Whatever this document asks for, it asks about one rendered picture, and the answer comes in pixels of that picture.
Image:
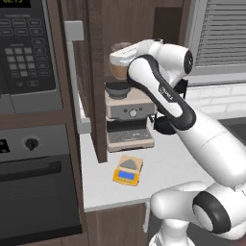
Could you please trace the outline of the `black and steel microwave oven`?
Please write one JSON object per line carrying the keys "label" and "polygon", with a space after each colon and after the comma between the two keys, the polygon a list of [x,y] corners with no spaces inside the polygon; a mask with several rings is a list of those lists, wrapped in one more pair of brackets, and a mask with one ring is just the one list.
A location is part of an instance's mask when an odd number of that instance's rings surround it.
{"label": "black and steel microwave oven", "polygon": [[0,113],[61,108],[47,0],[0,0]]}

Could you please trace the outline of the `yellow digital scale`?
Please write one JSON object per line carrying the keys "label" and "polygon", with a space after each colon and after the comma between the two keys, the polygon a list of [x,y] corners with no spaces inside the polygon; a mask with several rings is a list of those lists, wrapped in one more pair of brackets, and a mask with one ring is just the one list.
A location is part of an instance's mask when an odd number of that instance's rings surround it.
{"label": "yellow digital scale", "polygon": [[116,166],[112,180],[122,185],[137,186],[143,159],[123,155]]}

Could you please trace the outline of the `beige espresso coffee machine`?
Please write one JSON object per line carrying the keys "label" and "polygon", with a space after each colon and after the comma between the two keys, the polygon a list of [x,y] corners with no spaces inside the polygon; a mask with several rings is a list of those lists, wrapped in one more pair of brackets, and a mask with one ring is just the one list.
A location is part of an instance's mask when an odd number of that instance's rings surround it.
{"label": "beige espresso coffee machine", "polygon": [[105,103],[109,152],[152,148],[147,117],[157,113],[150,98],[126,82],[106,83]]}

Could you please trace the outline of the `window with grey blinds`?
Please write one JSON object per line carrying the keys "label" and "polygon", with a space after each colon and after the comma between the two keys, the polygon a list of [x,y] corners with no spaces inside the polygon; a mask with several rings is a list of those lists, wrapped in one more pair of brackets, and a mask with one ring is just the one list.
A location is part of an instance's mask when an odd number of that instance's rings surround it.
{"label": "window with grey blinds", "polygon": [[191,0],[184,44],[193,86],[246,82],[246,0]]}

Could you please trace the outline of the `black oven knob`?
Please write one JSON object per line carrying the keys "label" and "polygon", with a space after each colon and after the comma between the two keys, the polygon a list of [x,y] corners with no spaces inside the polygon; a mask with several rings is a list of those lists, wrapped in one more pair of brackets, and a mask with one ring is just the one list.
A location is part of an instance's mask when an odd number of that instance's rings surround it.
{"label": "black oven knob", "polygon": [[34,149],[36,149],[38,147],[38,140],[35,138],[28,138],[25,141],[25,146],[30,150],[33,151]]}

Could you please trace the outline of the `brown base cabinet door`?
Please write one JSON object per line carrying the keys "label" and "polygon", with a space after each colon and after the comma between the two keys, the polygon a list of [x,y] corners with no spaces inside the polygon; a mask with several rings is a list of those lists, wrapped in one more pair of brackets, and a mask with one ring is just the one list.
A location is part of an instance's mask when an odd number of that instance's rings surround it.
{"label": "brown base cabinet door", "polygon": [[130,205],[86,213],[89,246],[147,246],[146,206]]}

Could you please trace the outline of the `brown wall cabinet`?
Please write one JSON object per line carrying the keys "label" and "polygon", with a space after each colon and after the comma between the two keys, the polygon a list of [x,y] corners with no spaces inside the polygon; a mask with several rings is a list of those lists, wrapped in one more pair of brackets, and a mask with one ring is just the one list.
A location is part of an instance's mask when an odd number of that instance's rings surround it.
{"label": "brown wall cabinet", "polygon": [[104,75],[112,82],[114,44],[162,38],[183,45],[191,0],[102,0]]}

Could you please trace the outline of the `steel built-in oven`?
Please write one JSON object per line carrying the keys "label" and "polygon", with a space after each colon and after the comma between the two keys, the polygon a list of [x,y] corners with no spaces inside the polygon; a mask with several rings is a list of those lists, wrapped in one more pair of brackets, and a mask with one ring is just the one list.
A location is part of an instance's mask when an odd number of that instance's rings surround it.
{"label": "steel built-in oven", "polygon": [[[28,138],[38,140],[30,151]],[[47,167],[61,172],[0,183],[0,246],[79,234],[79,218],[66,128],[63,125],[0,131],[0,174]]]}

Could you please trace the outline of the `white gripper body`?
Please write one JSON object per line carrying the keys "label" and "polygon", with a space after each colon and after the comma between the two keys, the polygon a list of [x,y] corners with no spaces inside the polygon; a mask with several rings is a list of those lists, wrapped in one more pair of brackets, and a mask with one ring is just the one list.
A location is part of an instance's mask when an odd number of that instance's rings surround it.
{"label": "white gripper body", "polygon": [[142,40],[114,51],[110,54],[110,63],[112,65],[127,66],[136,57],[147,54],[151,45],[151,40]]}

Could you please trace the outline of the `dark sink basin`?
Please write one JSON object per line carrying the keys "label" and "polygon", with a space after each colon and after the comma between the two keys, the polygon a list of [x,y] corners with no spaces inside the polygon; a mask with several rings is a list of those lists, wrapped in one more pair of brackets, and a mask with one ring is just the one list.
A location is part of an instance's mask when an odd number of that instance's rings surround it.
{"label": "dark sink basin", "polygon": [[246,117],[221,119],[220,123],[246,146]]}

